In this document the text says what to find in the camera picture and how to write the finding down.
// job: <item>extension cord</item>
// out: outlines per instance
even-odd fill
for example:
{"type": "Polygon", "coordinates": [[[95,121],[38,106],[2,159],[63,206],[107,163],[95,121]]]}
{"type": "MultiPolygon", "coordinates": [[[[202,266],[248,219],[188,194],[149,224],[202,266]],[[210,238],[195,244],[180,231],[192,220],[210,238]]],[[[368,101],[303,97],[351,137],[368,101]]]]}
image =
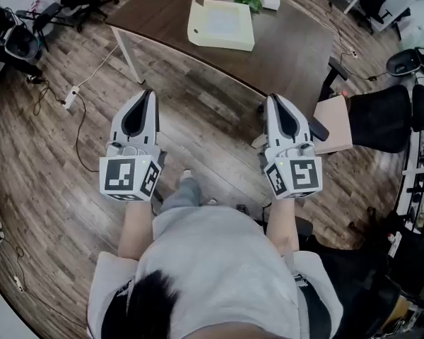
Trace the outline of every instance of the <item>extension cord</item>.
{"type": "Polygon", "coordinates": [[[80,92],[80,88],[77,85],[73,86],[68,96],[64,100],[64,108],[66,108],[66,110],[71,108],[71,105],[76,99],[76,95],[78,94],[78,92],[80,92]]]}
{"type": "Polygon", "coordinates": [[[20,282],[20,279],[17,276],[13,276],[14,282],[16,283],[17,287],[19,288],[20,292],[24,292],[25,288],[23,287],[22,283],[20,282]]]}

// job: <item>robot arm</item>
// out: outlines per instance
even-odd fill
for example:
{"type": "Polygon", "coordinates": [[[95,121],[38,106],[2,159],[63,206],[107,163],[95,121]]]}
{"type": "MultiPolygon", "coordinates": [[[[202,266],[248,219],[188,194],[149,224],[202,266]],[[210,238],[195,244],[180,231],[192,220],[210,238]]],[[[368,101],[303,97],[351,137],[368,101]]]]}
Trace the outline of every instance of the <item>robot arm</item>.
{"type": "Polygon", "coordinates": [[[322,190],[322,159],[316,157],[310,128],[297,107],[280,95],[267,97],[264,173],[277,199],[322,190]]]}
{"type": "Polygon", "coordinates": [[[118,201],[149,201],[165,153],[156,144],[158,106],[154,92],[133,96],[114,116],[107,156],[100,158],[100,192],[118,201]]]}

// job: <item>black and white marker cube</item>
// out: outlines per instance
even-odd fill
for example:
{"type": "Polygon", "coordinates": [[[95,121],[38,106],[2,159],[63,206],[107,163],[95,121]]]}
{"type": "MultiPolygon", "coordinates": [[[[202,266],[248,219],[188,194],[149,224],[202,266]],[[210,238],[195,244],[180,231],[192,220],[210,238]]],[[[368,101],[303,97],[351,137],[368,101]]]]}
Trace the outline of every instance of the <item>black and white marker cube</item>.
{"type": "Polygon", "coordinates": [[[276,157],[264,172],[278,200],[306,197],[322,190],[320,157],[276,157]]]}
{"type": "Polygon", "coordinates": [[[149,201],[161,168],[151,155],[100,158],[100,193],[118,201],[149,201]]]}

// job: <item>dark wooden desktop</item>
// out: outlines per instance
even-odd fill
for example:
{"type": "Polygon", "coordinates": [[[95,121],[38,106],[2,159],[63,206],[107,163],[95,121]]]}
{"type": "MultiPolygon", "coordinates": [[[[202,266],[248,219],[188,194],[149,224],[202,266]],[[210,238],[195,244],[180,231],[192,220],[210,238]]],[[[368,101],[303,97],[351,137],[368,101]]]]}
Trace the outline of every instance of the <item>dark wooden desktop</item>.
{"type": "Polygon", "coordinates": [[[191,3],[131,0],[107,19],[130,66],[136,59],[128,57],[133,53],[124,50],[127,47],[130,51],[130,44],[126,46],[122,41],[128,32],[176,49],[262,95],[278,93],[307,117],[313,115],[331,54],[334,37],[329,30],[281,0],[278,11],[263,9],[260,14],[252,14],[252,52],[198,47],[187,37],[191,3]]]}

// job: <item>chair base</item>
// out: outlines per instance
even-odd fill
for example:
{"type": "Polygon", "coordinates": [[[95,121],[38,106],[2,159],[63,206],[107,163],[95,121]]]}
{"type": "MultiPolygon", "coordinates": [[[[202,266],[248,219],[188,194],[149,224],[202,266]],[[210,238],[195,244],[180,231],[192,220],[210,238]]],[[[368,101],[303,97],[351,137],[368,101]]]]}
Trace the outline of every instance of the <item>chair base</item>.
{"type": "Polygon", "coordinates": [[[104,13],[102,10],[100,10],[99,8],[111,2],[113,2],[115,5],[119,4],[119,0],[96,0],[93,3],[89,4],[86,8],[82,8],[79,11],[77,11],[74,14],[74,16],[81,16],[81,19],[79,20],[76,26],[77,31],[81,32],[83,30],[83,24],[90,17],[91,13],[97,13],[99,15],[102,15],[105,19],[107,19],[108,15],[104,13]]]}

